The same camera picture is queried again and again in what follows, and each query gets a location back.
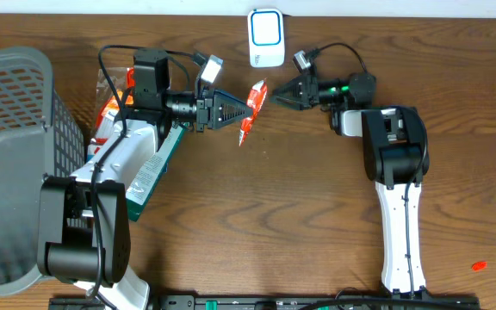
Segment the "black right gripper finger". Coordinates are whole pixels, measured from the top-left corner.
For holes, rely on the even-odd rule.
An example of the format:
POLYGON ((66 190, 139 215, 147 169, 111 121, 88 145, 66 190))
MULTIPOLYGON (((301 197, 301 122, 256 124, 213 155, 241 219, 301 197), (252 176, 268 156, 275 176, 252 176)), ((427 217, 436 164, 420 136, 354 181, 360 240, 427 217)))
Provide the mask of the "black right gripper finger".
POLYGON ((306 108, 303 102, 299 102, 281 96, 272 96, 270 98, 270 101, 285 108, 293 109, 297 111, 302 111, 306 108))
POLYGON ((272 92, 273 96, 292 96, 301 97, 305 91, 304 84, 306 83, 307 76, 300 75, 286 82, 284 85, 275 88, 272 92))

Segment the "red snack stick packet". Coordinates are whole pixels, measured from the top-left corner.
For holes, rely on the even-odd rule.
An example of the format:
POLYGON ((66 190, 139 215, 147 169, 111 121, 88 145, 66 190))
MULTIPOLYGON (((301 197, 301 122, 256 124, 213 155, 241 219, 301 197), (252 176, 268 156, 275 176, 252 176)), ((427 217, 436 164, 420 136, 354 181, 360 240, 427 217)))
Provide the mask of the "red snack stick packet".
POLYGON ((268 92, 268 86, 266 80, 260 80, 255 83, 250 90, 249 96, 246 101, 246 105, 252 109, 251 114, 241 121, 240 131, 239 131, 239 146, 242 146, 251 131, 254 121, 257 118, 258 113, 264 105, 268 92))

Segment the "red packaged item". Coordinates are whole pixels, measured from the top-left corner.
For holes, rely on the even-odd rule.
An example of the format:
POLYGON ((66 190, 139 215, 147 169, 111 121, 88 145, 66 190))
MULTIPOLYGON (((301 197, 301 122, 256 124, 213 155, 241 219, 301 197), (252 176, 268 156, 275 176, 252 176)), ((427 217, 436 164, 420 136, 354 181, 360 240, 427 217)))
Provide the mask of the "red packaged item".
MULTIPOLYGON (((132 89, 135 85, 133 67, 111 67, 108 69, 108 74, 116 87, 119 98, 122 98, 124 90, 132 89)), ((92 130, 93 137, 87 148, 88 160, 91 160, 96 155, 110 137, 113 132, 115 117, 119 112, 117 99, 109 88, 108 81, 102 74, 102 71, 98 72, 95 112, 95 125, 92 130)), ((170 130, 172 124, 173 122, 169 121, 170 130)), ((162 145, 165 139, 159 138, 158 141, 162 145)))

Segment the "green packaged item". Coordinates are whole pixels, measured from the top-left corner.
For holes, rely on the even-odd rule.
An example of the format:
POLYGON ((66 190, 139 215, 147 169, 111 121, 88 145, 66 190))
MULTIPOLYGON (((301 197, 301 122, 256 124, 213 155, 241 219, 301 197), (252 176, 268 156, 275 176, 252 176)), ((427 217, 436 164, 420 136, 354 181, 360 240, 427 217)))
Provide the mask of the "green packaged item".
POLYGON ((140 218, 160 178, 167 172, 168 163, 184 132, 184 127, 173 125, 160 149, 144 163, 127 189, 127 214, 131 221, 140 218))

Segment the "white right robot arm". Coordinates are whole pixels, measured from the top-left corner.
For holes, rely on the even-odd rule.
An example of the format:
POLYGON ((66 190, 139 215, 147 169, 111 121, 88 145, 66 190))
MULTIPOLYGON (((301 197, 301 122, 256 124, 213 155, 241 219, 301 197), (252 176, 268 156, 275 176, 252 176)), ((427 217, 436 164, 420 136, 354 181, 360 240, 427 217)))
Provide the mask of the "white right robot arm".
POLYGON ((427 132, 414 108, 373 106, 375 91, 376 79, 367 72, 328 81, 303 73, 275 88, 270 100, 294 110, 321 107, 331 130, 361 139, 365 173, 381 206, 381 283, 391 295, 414 296, 425 287, 418 214, 430 164, 427 132))

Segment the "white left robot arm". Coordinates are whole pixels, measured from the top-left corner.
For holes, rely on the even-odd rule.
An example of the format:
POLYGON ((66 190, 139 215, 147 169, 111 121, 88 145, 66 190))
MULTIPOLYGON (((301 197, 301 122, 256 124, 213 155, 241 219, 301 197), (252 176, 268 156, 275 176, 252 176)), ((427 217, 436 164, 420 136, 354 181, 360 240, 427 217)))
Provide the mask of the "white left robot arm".
POLYGON ((104 77, 118 104, 111 136, 91 160, 68 177, 48 177, 40 189, 36 264, 43 276, 83 288, 83 306, 149 309, 149 284, 129 266, 131 239, 127 189, 161 148, 173 123, 197 132, 218 129, 251 116, 235 96, 213 88, 223 66, 214 55, 192 53, 200 70, 185 91, 171 89, 169 63, 176 51, 137 46, 134 85, 117 90, 104 77))

